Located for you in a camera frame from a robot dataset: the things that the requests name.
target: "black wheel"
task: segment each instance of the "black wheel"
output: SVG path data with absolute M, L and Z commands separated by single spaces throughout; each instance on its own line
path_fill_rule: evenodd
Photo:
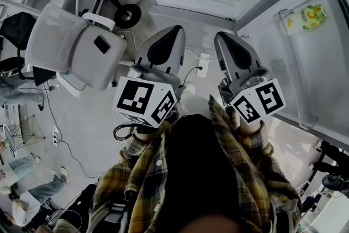
M 123 14 L 123 11 L 128 12 L 128 16 Z M 121 29 L 128 29 L 135 26 L 141 19 L 142 11 L 136 4 L 125 4 L 123 10 L 118 9 L 114 16 L 115 24 Z

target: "black cable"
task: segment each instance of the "black cable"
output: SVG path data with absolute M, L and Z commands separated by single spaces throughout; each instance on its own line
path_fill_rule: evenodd
M 74 157 L 73 154 L 71 153 L 71 149 L 70 149 L 69 144 L 68 144 L 67 142 L 63 141 L 63 140 L 61 140 L 60 143 L 61 143 L 61 142 L 62 142 L 62 143 L 65 143 L 65 144 L 68 146 L 70 155 L 80 164 L 81 170 L 82 170 L 82 172 L 84 173 L 84 175 L 85 175 L 86 177 L 88 177 L 88 178 L 99 178 L 99 177 L 90 177 L 90 176 L 88 176 L 88 175 L 84 172 L 81 162 L 80 162 L 79 160 L 77 160 L 76 157 Z
M 199 70 L 202 70 L 202 66 L 197 66 L 197 67 L 193 67 L 189 70 L 189 72 L 187 73 L 187 75 L 185 76 L 185 79 L 184 79 L 184 82 L 183 82 L 183 85 L 185 85 L 185 81 L 188 77 L 188 75 L 190 74 L 190 72 L 192 72 L 194 69 L 199 69 Z
M 52 220 L 54 220 L 56 217 L 58 217 L 58 215 L 59 215 L 61 212 L 63 212 L 63 211 L 68 207 L 68 205 L 74 201 L 74 199 L 76 199 L 77 197 L 79 197 L 79 196 L 81 195 L 82 192 L 80 192 L 77 196 L 75 196 L 68 204 L 66 204 L 66 206 L 65 206 L 63 209 L 59 210 L 58 213 L 54 212 L 52 215 L 50 215 L 50 216 L 48 217 L 46 223 L 44 224 L 44 226 L 47 226 L 48 223 L 50 223 Z
M 70 155 L 80 164 L 81 170 L 82 170 L 83 174 L 84 174 L 86 177 L 88 177 L 88 178 L 99 178 L 99 177 L 90 177 L 90 176 L 88 176 L 88 175 L 84 172 L 81 162 L 80 162 L 78 159 L 76 159 L 76 157 L 73 156 L 69 144 L 68 144 L 67 142 L 63 141 L 62 132 L 61 132 L 59 126 L 57 125 L 56 119 L 55 119 L 55 117 L 54 117 L 54 115 L 53 115 L 53 113 L 52 113 L 52 109 L 51 109 L 51 105 L 50 105 L 50 100 L 49 100 L 49 95 L 48 95 L 47 91 L 46 91 L 46 96 L 47 96 L 47 103 L 48 103 L 48 105 L 49 105 L 52 118 L 53 118 L 53 120 L 55 121 L 55 125 L 56 125 L 56 127 L 57 127 L 57 129 L 58 129 L 58 131 L 59 131 L 59 134 L 61 135 L 61 139 L 56 138 L 56 139 L 58 140 L 57 144 L 59 144 L 59 143 L 62 142 L 62 143 L 65 143 L 65 144 L 68 146 Z

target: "hand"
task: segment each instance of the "hand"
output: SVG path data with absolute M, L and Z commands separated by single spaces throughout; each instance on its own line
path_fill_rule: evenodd
M 261 128 L 261 122 L 257 122 L 249 126 L 243 118 L 240 117 L 240 132 L 241 134 L 248 136 L 255 134 Z

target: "chair armrest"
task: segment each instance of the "chair armrest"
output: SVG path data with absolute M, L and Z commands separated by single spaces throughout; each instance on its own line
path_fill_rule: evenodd
M 114 29 L 115 26 L 115 22 L 111 19 L 108 19 L 107 17 L 102 17 L 96 14 L 92 14 L 92 13 L 84 13 L 82 15 L 82 18 L 85 20 L 92 20 L 95 21 L 97 23 L 100 23 L 101 25 L 106 26 L 107 28 L 109 28 L 110 31 L 112 31 Z

